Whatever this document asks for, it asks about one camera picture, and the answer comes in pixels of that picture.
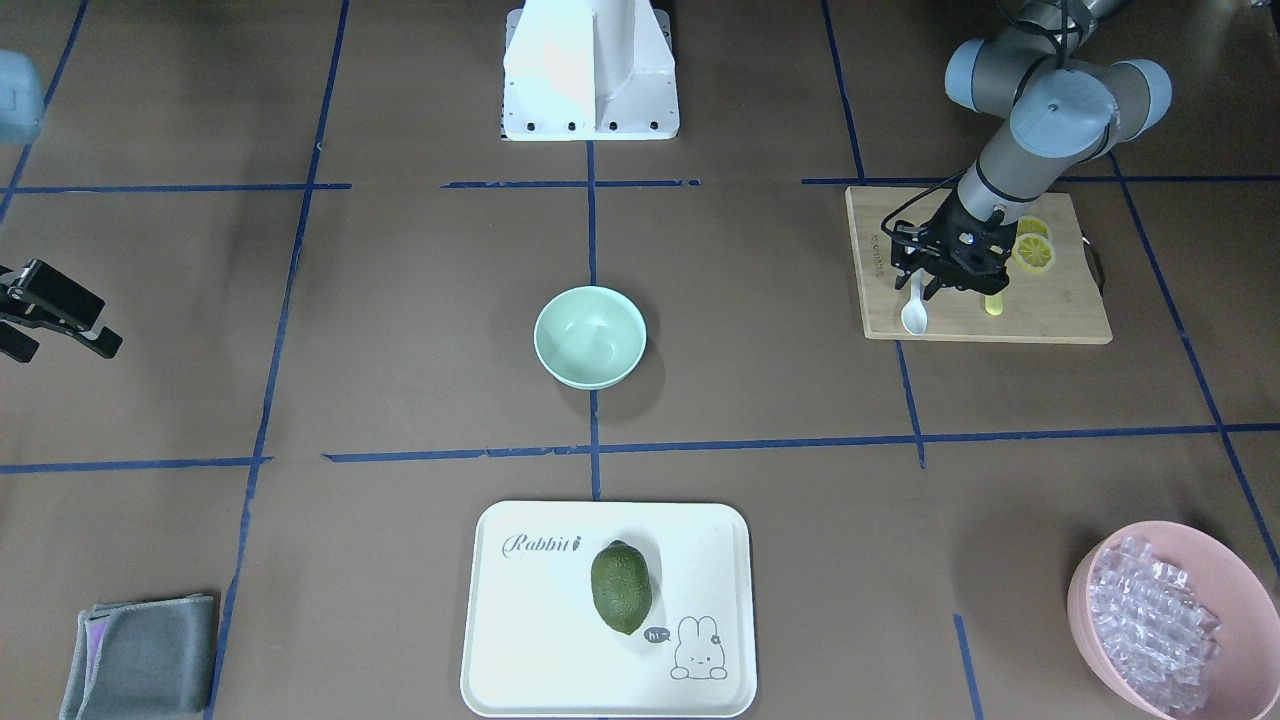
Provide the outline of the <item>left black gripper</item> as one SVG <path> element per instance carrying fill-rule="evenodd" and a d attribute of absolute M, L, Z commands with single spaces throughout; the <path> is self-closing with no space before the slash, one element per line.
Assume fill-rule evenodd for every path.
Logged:
<path fill-rule="evenodd" d="M 915 258 L 920 297 L 931 301 L 941 290 L 973 291 L 982 295 L 1004 292 L 1010 282 L 1006 264 L 1012 255 L 1016 227 L 1004 222 L 1004 211 L 991 218 L 973 217 L 951 192 L 924 224 L 922 243 L 928 247 Z"/>

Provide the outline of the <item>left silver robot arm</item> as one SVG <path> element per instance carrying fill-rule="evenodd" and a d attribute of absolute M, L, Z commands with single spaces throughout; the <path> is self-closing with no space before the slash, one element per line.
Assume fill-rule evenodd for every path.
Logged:
<path fill-rule="evenodd" d="M 942 288 L 1002 292 L 1019 220 L 1034 201 L 1071 167 L 1164 119 L 1172 82 L 1160 64 L 1075 59 L 1121 9 L 1120 1 L 1027 1 L 1000 36 L 955 51 L 946 94 L 1002 126 L 928 222 L 914 225 L 897 211 L 883 219 L 896 290 L 923 273 L 924 299 Z"/>

